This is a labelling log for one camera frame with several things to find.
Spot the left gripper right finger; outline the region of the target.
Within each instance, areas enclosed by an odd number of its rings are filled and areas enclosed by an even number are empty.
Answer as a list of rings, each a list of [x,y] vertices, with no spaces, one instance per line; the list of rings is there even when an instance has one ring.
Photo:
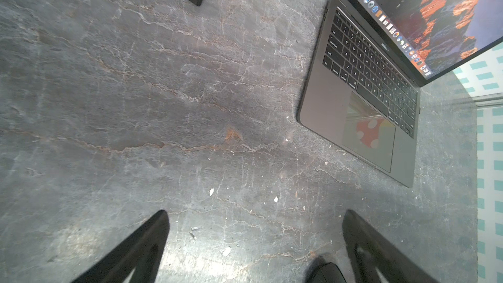
[[[436,282],[353,210],[343,218],[343,237],[356,282]]]

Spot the grey laptop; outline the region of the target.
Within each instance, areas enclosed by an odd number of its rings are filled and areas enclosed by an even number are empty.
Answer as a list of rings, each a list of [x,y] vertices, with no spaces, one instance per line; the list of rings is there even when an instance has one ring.
[[[411,187],[420,89],[502,42],[502,0],[329,0],[298,122]]]

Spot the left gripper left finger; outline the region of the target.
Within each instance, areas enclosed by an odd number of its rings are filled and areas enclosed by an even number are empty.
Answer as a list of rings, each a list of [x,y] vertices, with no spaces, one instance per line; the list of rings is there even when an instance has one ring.
[[[74,282],[154,282],[170,230],[160,210]]]

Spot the black wireless mouse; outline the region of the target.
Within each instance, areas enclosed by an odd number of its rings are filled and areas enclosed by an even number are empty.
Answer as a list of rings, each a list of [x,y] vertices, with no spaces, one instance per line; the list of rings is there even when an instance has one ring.
[[[306,279],[307,283],[346,283],[341,270],[335,263],[317,265]]]

